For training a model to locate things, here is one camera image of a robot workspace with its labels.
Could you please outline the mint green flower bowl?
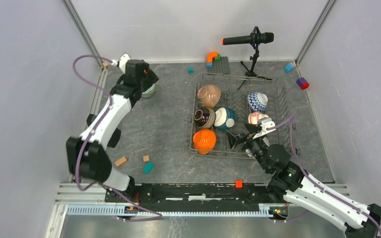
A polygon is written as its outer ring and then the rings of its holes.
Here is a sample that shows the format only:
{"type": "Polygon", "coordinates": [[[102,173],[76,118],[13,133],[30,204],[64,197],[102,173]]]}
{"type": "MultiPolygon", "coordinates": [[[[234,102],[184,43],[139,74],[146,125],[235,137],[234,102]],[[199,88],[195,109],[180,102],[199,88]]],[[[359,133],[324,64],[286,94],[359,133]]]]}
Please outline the mint green flower bowl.
{"type": "Polygon", "coordinates": [[[157,83],[154,83],[149,89],[147,89],[146,91],[142,92],[141,96],[143,98],[149,98],[149,97],[151,97],[155,93],[156,88],[157,88],[157,83]]]}

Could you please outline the red and white bowl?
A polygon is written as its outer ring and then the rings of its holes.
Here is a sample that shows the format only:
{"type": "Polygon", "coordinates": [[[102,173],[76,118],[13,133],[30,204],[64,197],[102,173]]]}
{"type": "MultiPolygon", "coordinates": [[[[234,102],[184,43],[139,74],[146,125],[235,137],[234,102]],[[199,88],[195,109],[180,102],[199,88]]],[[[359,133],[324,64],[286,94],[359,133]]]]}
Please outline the red and white bowl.
{"type": "Polygon", "coordinates": [[[263,118],[268,118],[269,116],[267,114],[261,113],[261,112],[254,112],[249,114],[248,116],[248,123],[250,124],[259,124],[259,121],[263,118]]]}

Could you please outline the orange bowl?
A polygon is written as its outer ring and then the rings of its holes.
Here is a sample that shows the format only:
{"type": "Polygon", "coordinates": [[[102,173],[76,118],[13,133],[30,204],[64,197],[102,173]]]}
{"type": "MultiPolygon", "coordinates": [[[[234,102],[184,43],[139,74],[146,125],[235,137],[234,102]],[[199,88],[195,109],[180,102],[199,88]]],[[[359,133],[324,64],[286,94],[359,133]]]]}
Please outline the orange bowl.
{"type": "Polygon", "coordinates": [[[211,129],[201,129],[192,137],[193,147],[199,154],[208,154],[216,145],[217,137],[211,129]]]}

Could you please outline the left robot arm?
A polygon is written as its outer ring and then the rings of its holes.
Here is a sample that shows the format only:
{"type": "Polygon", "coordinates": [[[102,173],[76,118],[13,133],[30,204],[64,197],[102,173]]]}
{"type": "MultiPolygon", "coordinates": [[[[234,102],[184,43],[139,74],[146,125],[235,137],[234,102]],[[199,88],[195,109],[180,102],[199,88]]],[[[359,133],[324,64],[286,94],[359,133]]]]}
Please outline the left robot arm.
{"type": "Polygon", "coordinates": [[[66,141],[68,169],[78,186],[81,178],[91,179],[116,189],[117,196],[122,201],[130,202],[136,196],[134,180],[131,176],[116,171],[106,149],[115,147],[119,142],[121,131],[118,125],[140,100],[142,93],[154,86],[159,78],[147,62],[131,59],[127,54],[110,63],[123,73],[110,91],[85,80],[107,95],[108,100],[80,136],[70,137],[66,141]]]}

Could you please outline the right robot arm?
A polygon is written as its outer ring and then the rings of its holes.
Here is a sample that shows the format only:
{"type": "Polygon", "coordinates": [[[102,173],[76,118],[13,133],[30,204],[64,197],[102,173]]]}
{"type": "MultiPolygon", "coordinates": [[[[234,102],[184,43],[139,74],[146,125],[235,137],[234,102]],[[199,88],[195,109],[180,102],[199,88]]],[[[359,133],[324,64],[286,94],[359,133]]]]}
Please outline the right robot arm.
{"type": "Polygon", "coordinates": [[[338,227],[348,238],[381,238],[379,205],[356,202],[328,187],[293,162],[284,145],[267,145],[264,138],[270,129],[245,126],[248,133],[226,135],[231,148],[242,145],[242,150],[250,152],[264,172],[272,175],[266,187],[270,201],[299,205],[338,227]]]}

